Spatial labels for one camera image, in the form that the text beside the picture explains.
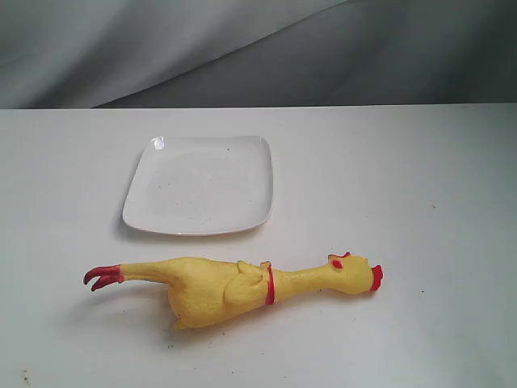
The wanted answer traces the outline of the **yellow rubber chicken toy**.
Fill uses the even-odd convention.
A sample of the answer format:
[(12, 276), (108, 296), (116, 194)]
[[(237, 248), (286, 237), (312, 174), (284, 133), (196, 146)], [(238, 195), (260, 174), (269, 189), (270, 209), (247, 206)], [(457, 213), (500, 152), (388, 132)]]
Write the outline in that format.
[(98, 290), (142, 280), (167, 285), (178, 329), (210, 327), (241, 314), (272, 306), (302, 293), (332, 289), (346, 295), (377, 291), (384, 277), (380, 265), (352, 255), (329, 255), (326, 264), (294, 272), (260, 265), (180, 257), (149, 263), (92, 268), (84, 284)]

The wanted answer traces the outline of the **white square plate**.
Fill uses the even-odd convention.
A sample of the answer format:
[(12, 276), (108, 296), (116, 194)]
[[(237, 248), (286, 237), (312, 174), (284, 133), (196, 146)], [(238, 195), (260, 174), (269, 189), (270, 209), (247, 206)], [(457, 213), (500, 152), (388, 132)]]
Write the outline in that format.
[(135, 230), (232, 234), (271, 215), (270, 146), (260, 136), (155, 137), (144, 148), (122, 210)]

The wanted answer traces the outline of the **grey backdrop cloth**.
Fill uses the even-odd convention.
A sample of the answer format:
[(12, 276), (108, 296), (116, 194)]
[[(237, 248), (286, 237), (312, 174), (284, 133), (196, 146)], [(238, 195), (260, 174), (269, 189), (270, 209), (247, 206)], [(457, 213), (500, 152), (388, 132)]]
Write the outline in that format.
[(516, 99), (513, 1), (4, 1), (3, 108)]

